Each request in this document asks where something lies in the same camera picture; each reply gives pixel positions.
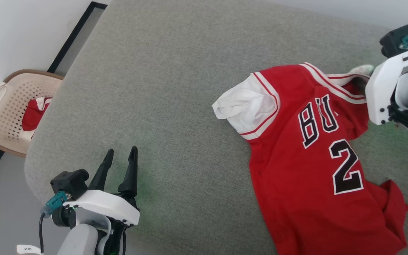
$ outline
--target laundry basket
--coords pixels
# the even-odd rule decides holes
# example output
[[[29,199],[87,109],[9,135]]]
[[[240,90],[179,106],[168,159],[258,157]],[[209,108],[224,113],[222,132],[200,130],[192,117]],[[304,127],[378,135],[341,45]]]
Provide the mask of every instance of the laundry basket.
[[[25,157],[31,137],[24,132],[21,120],[30,100],[53,97],[63,77],[37,70],[10,74],[0,86],[0,150]]]

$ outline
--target white wall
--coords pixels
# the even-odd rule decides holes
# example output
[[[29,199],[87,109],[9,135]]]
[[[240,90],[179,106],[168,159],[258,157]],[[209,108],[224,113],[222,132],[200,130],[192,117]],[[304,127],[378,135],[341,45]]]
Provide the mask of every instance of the white wall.
[[[408,24],[408,1],[403,0],[270,1],[392,29]]]
[[[0,0],[0,84],[14,71],[47,70],[91,0]]]

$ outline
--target black baseboard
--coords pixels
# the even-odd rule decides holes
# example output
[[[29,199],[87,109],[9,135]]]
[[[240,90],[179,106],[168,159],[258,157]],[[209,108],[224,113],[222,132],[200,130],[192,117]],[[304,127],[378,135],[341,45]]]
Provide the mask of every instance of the black baseboard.
[[[63,47],[59,51],[58,55],[55,57],[53,63],[51,64],[50,68],[48,68],[49,73],[54,73],[56,69],[58,68],[59,64],[63,60],[65,54],[67,53],[68,49],[72,45],[73,41],[77,37],[78,33],[81,31],[81,28],[83,28],[84,23],[86,23],[87,19],[91,15],[92,11],[94,8],[98,9],[103,9],[107,8],[107,5],[101,4],[101,3],[96,3],[96,2],[91,2],[91,4],[87,7],[86,11],[84,12],[83,16],[81,16],[81,19],[78,21],[77,25],[71,32],[70,36],[67,38],[65,41]],[[0,150],[0,160],[3,157],[4,152]]]

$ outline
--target jersey sleeve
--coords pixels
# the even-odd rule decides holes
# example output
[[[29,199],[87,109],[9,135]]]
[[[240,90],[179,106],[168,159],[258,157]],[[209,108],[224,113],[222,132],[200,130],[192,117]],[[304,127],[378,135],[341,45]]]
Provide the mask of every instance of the jersey sleeve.
[[[246,140],[261,136],[280,109],[280,97],[259,72],[226,91],[212,105],[219,119],[227,119]]]

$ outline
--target red jersey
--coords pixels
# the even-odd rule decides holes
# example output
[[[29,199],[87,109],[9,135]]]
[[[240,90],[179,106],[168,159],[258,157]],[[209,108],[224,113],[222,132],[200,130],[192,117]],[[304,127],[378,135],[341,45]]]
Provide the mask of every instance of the red jersey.
[[[401,191],[366,181],[349,144],[369,121],[355,77],[369,78],[277,66],[213,105],[251,146],[254,191],[280,255],[393,255],[407,246]]]

